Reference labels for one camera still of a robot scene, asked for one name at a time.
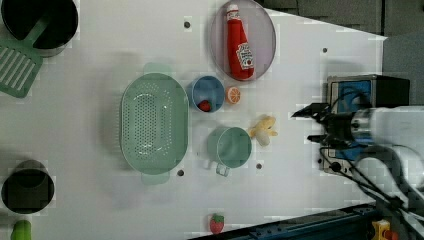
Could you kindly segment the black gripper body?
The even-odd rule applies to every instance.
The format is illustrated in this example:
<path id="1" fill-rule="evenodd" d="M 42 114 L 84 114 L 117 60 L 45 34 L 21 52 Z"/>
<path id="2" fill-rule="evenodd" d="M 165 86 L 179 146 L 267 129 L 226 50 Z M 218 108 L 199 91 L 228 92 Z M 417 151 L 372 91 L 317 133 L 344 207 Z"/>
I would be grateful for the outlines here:
<path id="1" fill-rule="evenodd" d="M 325 133 L 320 143 L 334 149 L 347 148 L 354 142 L 351 132 L 352 113 L 328 113 L 320 118 Z"/>

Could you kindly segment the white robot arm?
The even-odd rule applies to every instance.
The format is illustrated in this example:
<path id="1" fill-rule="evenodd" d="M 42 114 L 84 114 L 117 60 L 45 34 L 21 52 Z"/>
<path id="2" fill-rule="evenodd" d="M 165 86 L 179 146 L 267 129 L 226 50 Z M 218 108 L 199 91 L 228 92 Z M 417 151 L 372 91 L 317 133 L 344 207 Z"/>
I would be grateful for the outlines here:
<path id="1" fill-rule="evenodd" d="M 421 106 L 335 113 L 327 103 L 312 103 L 293 116 L 311 118 L 323 127 L 321 135 L 310 135 L 308 140 L 320 145 L 324 159 L 331 151 L 359 151 L 344 158 L 348 166 L 340 174 L 397 208 L 423 209 Z"/>

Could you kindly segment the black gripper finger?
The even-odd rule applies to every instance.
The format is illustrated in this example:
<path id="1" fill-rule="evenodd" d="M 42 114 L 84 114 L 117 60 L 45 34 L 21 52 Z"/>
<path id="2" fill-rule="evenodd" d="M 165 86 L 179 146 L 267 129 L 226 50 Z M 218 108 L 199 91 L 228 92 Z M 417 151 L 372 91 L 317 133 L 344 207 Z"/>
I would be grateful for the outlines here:
<path id="1" fill-rule="evenodd" d="M 296 111 L 292 114 L 293 117 L 319 119 L 325 116 L 330 109 L 328 103 L 311 103 L 310 105 Z"/>
<path id="2" fill-rule="evenodd" d="M 309 135 L 307 137 L 307 139 L 309 141 L 311 141 L 311 142 L 314 142 L 314 143 L 326 144 L 327 143 L 328 136 L 326 134 L 322 134 L 322 135 Z"/>

